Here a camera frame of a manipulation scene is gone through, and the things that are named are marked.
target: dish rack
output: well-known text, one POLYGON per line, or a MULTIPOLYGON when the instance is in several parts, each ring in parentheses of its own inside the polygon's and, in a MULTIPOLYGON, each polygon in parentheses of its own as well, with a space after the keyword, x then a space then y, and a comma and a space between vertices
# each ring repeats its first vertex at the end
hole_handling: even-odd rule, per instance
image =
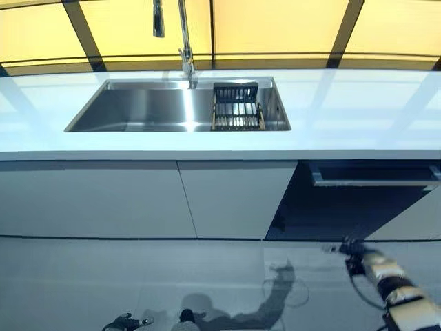
POLYGON ((264 130, 257 83, 215 83, 212 131, 264 130))

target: faucet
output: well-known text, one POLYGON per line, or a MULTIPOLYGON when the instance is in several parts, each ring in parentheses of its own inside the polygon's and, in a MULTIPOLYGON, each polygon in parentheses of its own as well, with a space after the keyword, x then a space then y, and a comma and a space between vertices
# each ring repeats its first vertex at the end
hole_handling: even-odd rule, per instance
MULTIPOLYGON (((187 25, 187 13, 185 11, 185 0, 178 0, 179 14, 181 16, 181 30, 182 39, 184 41, 184 47, 179 48, 179 54, 182 59, 182 70, 189 82, 189 88, 196 87, 196 80, 193 78, 194 64, 193 64, 193 51, 190 46, 190 39, 188 34, 187 25)), ((153 35, 155 37, 163 37, 163 24, 162 24, 162 10, 161 0, 153 0, 153 35)))
POLYGON ((195 88, 196 82, 192 79, 194 74, 194 64, 193 64, 193 51, 190 46, 190 38, 188 35, 188 25, 187 25, 187 13, 185 11, 185 0, 178 0, 179 14, 181 16, 181 30, 182 39, 184 41, 184 48, 179 48, 179 54, 182 59, 182 70, 187 76, 189 82, 189 88, 195 88))

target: floor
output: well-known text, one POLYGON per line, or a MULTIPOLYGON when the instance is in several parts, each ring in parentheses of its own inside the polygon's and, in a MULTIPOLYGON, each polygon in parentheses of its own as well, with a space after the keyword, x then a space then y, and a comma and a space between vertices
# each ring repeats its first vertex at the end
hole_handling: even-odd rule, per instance
MULTIPOLYGON (((440 242, 382 243, 441 302, 440 242)), ((171 330, 183 308, 201 331, 366 330, 343 257, 321 243, 0 239, 0 330, 93 331, 124 312, 171 330)), ((378 297, 364 279, 358 284, 378 297)))

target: stainless steel sink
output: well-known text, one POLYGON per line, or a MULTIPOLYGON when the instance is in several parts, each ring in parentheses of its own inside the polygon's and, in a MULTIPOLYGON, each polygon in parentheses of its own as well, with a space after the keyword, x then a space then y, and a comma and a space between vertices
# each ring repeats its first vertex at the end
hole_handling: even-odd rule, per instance
POLYGON ((187 80, 107 80, 67 126, 67 132, 193 132, 212 130, 215 83, 254 82, 266 131, 290 130, 271 77, 187 80))

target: kitchen counter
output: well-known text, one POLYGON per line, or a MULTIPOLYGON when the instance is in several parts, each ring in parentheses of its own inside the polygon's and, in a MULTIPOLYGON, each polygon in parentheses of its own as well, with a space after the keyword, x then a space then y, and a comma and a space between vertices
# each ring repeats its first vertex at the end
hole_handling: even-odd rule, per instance
POLYGON ((47 74, 0 79, 0 161, 441 159, 441 72, 218 70, 273 77, 282 132, 64 132, 106 79, 181 72, 47 74))

